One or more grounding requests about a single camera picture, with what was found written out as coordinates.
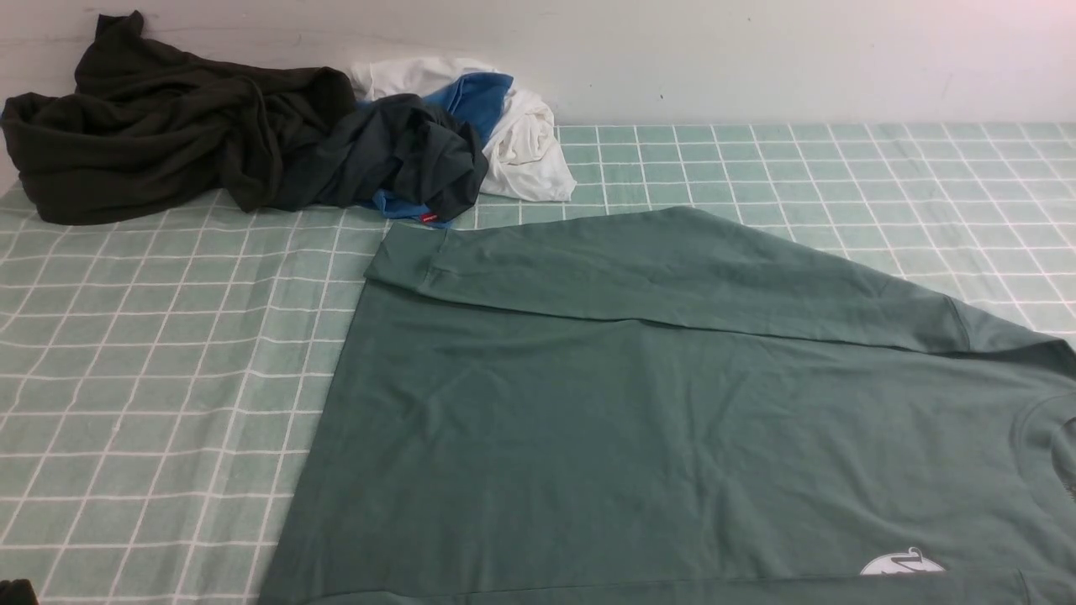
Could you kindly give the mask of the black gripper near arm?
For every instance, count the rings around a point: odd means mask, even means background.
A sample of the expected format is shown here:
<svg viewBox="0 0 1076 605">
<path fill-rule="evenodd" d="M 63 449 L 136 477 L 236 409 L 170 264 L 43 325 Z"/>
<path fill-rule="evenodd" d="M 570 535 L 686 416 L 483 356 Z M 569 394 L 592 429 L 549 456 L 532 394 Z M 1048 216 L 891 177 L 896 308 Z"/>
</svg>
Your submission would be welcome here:
<svg viewBox="0 0 1076 605">
<path fill-rule="evenodd" d="M 0 605 L 39 605 L 34 586 L 27 579 L 0 581 Z"/>
</svg>

